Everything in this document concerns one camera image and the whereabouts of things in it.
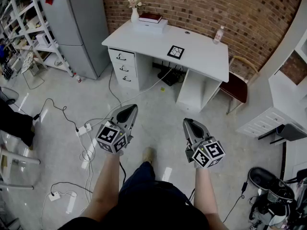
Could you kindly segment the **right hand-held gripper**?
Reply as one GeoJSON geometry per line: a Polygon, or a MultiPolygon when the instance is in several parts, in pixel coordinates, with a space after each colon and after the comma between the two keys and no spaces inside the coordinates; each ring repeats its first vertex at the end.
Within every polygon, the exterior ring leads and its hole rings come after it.
{"type": "Polygon", "coordinates": [[[188,162],[194,164],[195,169],[207,169],[219,163],[225,156],[225,151],[215,137],[210,136],[209,130],[200,122],[184,118],[183,130],[188,143],[185,154],[188,162]]]}

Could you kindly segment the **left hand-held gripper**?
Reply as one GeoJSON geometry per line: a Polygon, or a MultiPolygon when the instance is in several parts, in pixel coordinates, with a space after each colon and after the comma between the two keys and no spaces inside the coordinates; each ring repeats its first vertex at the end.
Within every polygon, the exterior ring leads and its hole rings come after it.
{"type": "Polygon", "coordinates": [[[115,110],[110,120],[101,125],[98,130],[95,139],[99,147],[112,154],[117,154],[126,148],[133,138],[129,130],[134,126],[137,114],[137,104],[128,104],[115,110]]]}

